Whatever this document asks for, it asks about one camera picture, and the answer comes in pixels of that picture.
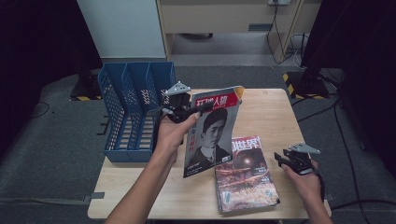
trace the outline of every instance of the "white wall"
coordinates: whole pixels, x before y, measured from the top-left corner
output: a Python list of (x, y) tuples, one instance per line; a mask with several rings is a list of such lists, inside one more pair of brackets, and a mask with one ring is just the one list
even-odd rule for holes
[(165, 58), (155, 0), (78, 0), (101, 58)]

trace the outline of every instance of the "magazine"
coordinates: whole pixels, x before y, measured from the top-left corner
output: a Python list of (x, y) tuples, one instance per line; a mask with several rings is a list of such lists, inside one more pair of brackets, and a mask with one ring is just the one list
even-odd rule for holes
[(233, 138), (233, 161), (215, 168), (219, 210), (273, 206), (279, 203), (274, 182), (262, 155), (259, 136)]
[(241, 86), (193, 94), (191, 107), (213, 103), (188, 131), (183, 177), (233, 159), (233, 125), (242, 103)]

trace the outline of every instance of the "hand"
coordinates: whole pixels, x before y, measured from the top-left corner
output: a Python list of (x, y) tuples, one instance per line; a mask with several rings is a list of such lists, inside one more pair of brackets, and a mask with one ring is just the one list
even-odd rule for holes
[(177, 149), (189, 128), (196, 123), (200, 113), (190, 115), (181, 123), (174, 123), (167, 116), (161, 120), (157, 137), (156, 150), (164, 150), (176, 160)]
[[(311, 160), (311, 162), (315, 167), (318, 168), (318, 163), (316, 161)], [(308, 203), (310, 203), (313, 200), (321, 200), (320, 181), (314, 173), (310, 173), (308, 175), (297, 175), (286, 164), (282, 164), (282, 168), (286, 175), (293, 181), (298, 193), (304, 201), (308, 201)]]

